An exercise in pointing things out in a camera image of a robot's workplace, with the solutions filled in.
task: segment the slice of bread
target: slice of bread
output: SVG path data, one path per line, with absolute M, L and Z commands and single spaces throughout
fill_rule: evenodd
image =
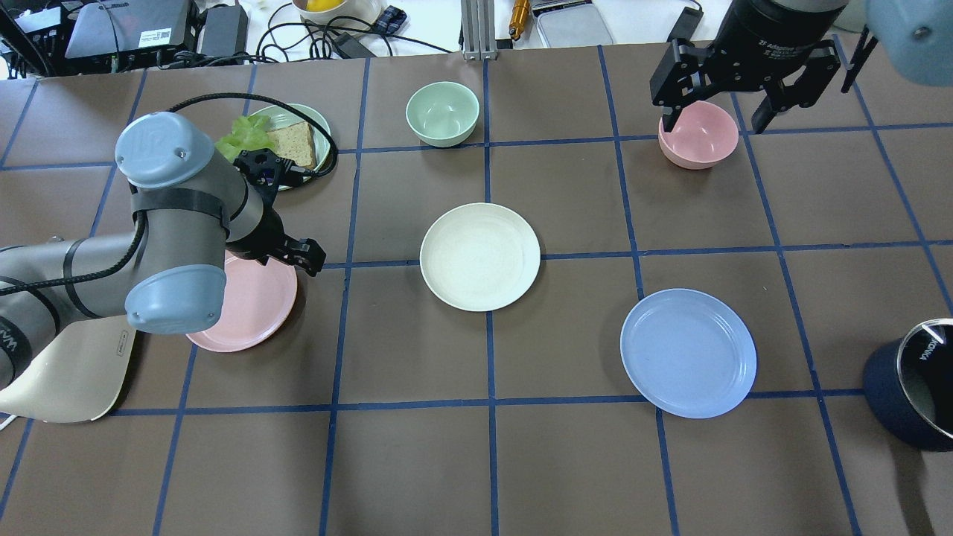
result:
M 287 127 L 268 131 L 268 137 L 274 142 L 274 153 L 282 158 L 294 160 L 302 168 L 314 169 L 314 135 L 311 125 L 301 121 Z

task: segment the table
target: table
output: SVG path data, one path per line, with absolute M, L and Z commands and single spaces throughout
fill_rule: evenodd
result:
M 656 140 L 646 88 L 662 50 L 0 83 L 4 244 L 129 231 L 114 140 L 198 93 L 308 104 L 342 149 L 332 175 L 276 204 L 290 233 L 329 252 L 322 274 L 300 277 L 289 321 L 237 354 L 144 337 L 108 417 L 14 422 L 0 433 L 0 534 L 951 526 L 953 458 L 889 436 L 861 370 L 881 344 L 953 309 L 942 195 L 953 93 L 902 81 L 878 54 L 855 93 L 831 91 L 761 135 L 748 127 L 757 97 L 720 95 L 741 143 L 688 172 Z M 409 95 L 438 79 L 473 88 L 486 111 L 460 148 L 421 146 L 403 124 Z M 218 136 L 255 108 L 216 101 L 185 114 Z M 542 268 L 515 304 L 465 313 L 428 291 L 417 248 L 440 214 L 484 200 L 533 226 Z M 754 390 L 724 416 L 663 414 L 622 369 L 626 313 L 672 287 L 724 300 L 755 338 Z

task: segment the pink bowl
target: pink bowl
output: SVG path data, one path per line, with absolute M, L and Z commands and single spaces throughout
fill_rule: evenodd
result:
M 738 125 L 725 110 L 705 101 L 681 111 L 679 122 L 667 133 L 659 120 L 659 145 L 673 163 L 703 170 L 724 160 L 738 147 Z

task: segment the robotic arm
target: robotic arm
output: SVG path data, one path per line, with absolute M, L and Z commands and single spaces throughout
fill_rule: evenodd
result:
M 127 127 L 116 162 L 135 189 L 135 234 L 0 249 L 0 386 L 74 321 L 125 314 L 132 327 L 162 334 L 213 326 L 226 249 L 310 276 L 324 264 L 314 240 L 284 234 L 272 203 L 289 161 L 268 150 L 233 166 L 185 117 L 162 112 Z M 109 267 L 123 257 L 129 262 Z M 13 292 L 25 281 L 44 283 Z
M 751 120 L 758 134 L 778 113 L 813 106 L 841 65 L 834 42 L 823 36 L 847 2 L 733 0 L 708 47 L 673 39 L 650 81 L 652 102 L 664 109 L 665 131 L 672 131 L 686 106 L 721 92 L 764 90 Z M 883 42 L 903 76 L 953 85 L 953 5 L 947 0 L 867 0 L 867 19 L 873 44 Z M 858 47 L 848 76 L 856 76 L 872 49 Z M 784 79 L 798 71 L 788 85 Z

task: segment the orange screwdriver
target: orange screwdriver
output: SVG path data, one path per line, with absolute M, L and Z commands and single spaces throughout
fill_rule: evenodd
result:
M 530 0 L 517 0 L 513 4 L 513 17 L 510 18 L 510 37 L 518 41 L 526 28 L 526 19 L 530 17 Z

